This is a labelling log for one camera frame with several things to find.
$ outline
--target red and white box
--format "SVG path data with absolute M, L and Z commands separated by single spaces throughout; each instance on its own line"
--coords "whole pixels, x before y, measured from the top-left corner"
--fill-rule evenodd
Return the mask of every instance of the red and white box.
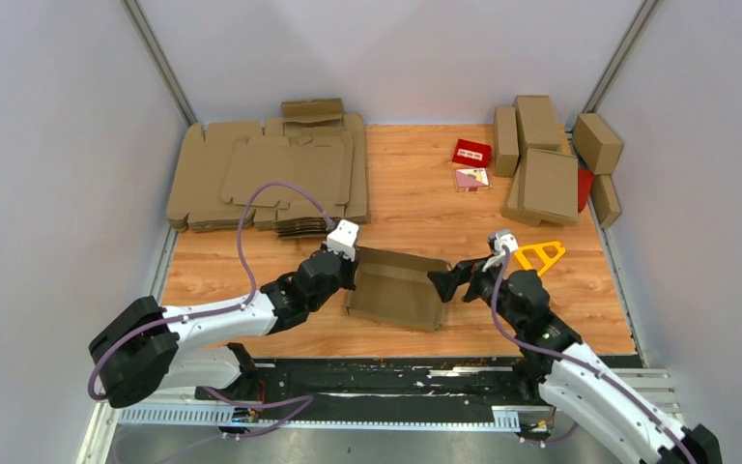
M 472 167 L 488 167 L 491 164 L 491 146 L 484 143 L 458 139 L 453 150 L 453 162 Z
M 491 187 L 488 171 L 484 167 L 454 169 L 453 183 L 456 191 L 480 191 Z

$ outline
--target wooden table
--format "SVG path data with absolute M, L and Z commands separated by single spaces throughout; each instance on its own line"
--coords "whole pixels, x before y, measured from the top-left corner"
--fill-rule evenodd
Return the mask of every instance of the wooden table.
M 597 353 L 635 353 L 589 209 L 573 226 L 528 227 L 499 214 L 512 179 L 494 178 L 493 188 L 486 191 L 454 190 L 450 154 L 457 138 L 492 144 L 490 126 L 369 126 L 367 133 L 371 222 L 362 226 L 361 245 L 454 264 L 487 254 L 488 235 L 505 227 L 520 245 L 561 241 L 567 252 L 542 277 L 553 310 Z M 318 243 L 280 242 L 272 232 L 254 229 L 243 233 L 245 256 L 258 282 L 293 271 Z M 518 266 L 512 260 L 514 269 Z M 197 305 L 247 292 L 234 231 L 180 235 L 165 305 Z M 518 354 L 494 328 L 487 305 L 463 304 L 463 293 L 457 292 L 447 306 L 444 325 L 433 333 L 349 317 L 345 292 L 340 292 L 305 324 L 239 341 L 260 357 Z

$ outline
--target yellow bracket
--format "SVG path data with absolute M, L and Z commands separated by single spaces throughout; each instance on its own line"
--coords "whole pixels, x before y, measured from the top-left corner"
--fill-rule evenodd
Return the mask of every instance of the yellow bracket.
M 554 248 L 556 250 L 556 254 L 554 256 L 549 255 L 546 248 Z M 544 244 L 520 246 L 519 249 L 517 249 L 516 252 L 513 253 L 513 256 L 516 257 L 516 261 L 519 262 L 519 265 L 522 266 L 522 269 L 524 269 L 525 271 L 533 269 L 530 261 L 528 261 L 528 258 L 525 256 L 525 251 L 528 250 L 532 250 L 534 253 L 536 253 L 536 256 L 538 256 L 539 259 L 542 260 L 542 269 L 536 270 L 539 276 L 542 276 L 550 268 L 552 268 L 556 261 L 564 256 L 565 251 L 564 246 L 561 244 L 561 242 L 558 241 L 545 242 Z

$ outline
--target white wall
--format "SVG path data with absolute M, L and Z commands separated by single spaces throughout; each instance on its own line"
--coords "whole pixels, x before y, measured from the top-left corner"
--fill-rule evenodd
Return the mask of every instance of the white wall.
M 599 113 L 635 325 L 690 421 L 742 462 L 742 2 L 664 2 Z
M 483 123 L 517 93 L 572 124 L 641 0 L 141 0 L 197 117 L 339 96 L 367 121 Z
M 117 1 L 0 2 L 0 462 L 70 463 L 148 291 L 184 123 Z

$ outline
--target red object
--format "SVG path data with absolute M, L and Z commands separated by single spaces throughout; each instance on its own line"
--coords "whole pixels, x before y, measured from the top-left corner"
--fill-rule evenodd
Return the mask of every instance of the red object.
M 488 167 L 491 163 L 491 146 L 460 138 L 456 141 L 451 160 L 466 166 Z
M 593 185 L 593 173 L 579 168 L 579 213 L 587 206 L 590 197 L 590 187 Z

